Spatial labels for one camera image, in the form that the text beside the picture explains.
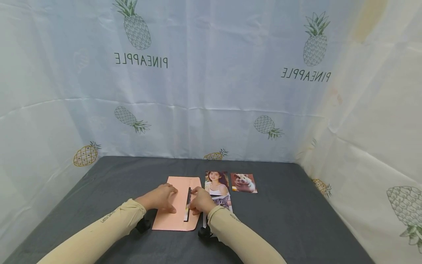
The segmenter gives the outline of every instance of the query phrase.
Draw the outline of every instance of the beige arm sleeve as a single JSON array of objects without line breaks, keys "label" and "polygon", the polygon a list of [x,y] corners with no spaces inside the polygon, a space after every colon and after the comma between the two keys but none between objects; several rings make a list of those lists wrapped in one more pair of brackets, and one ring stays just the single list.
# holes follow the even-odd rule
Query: beige arm sleeve
[{"label": "beige arm sleeve", "polygon": [[208,215],[208,225],[218,240],[230,247],[245,264],[286,264],[263,238],[244,225],[229,210],[217,206]]},{"label": "beige arm sleeve", "polygon": [[117,240],[128,235],[145,213],[142,205],[130,199],[64,241],[38,264],[93,264]]}]

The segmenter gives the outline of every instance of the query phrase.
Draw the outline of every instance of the white fabric backdrop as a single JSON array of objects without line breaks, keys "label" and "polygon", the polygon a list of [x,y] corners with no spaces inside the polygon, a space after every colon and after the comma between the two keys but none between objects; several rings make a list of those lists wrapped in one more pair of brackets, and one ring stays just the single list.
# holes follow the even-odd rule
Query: white fabric backdrop
[{"label": "white fabric backdrop", "polygon": [[[422,190],[421,3],[142,0],[143,50],[113,3],[0,5],[0,262],[89,170],[74,155],[95,141],[97,159],[225,149],[215,156],[297,161],[330,185],[328,200],[377,263],[420,263],[386,191]],[[324,58],[308,66],[303,25],[314,12],[330,24]],[[314,72],[325,79],[310,81]],[[125,109],[149,130],[137,133]],[[262,115],[284,134],[257,131]]]}]

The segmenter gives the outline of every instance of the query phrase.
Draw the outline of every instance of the black clip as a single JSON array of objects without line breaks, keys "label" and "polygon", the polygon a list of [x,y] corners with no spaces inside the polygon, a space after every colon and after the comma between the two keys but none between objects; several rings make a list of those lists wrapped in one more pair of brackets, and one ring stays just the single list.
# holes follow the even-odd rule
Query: black clip
[{"label": "black clip", "polygon": [[142,234],[151,228],[151,223],[145,218],[142,218],[135,228],[140,234]]},{"label": "black clip", "polygon": [[209,239],[211,238],[211,228],[207,225],[207,227],[201,227],[198,231],[198,236],[202,239]]}]

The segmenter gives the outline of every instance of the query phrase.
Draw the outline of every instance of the gray tablecloth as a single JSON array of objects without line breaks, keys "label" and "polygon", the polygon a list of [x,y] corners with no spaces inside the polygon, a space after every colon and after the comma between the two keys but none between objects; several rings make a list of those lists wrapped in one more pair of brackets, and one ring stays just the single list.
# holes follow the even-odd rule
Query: gray tablecloth
[{"label": "gray tablecloth", "polygon": [[[133,157],[101,158],[5,263],[34,264],[124,201],[165,183],[168,176],[200,177],[203,185],[207,170],[253,173],[258,193],[231,191],[233,211],[288,264],[373,263],[296,164]],[[145,217],[153,220],[155,213]],[[217,240],[200,240],[201,226],[202,217],[192,232],[133,230],[97,263],[242,263]]]}]

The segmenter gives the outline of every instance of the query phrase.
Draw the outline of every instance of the girl's hair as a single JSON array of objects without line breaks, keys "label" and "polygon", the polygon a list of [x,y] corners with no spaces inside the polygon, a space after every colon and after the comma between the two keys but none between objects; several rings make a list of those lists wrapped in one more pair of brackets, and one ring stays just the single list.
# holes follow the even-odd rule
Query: girl's hair
[{"label": "girl's hair", "polygon": [[[216,172],[218,172],[218,174],[220,175],[220,178],[218,179],[218,181],[221,184],[224,184],[227,187],[227,189],[229,189],[229,182],[227,181],[226,175],[221,171],[216,171]],[[210,180],[210,173],[212,173],[212,171],[208,171],[207,176],[205,177],[205,180],[208,181],[208,182],[211,181]]]}]

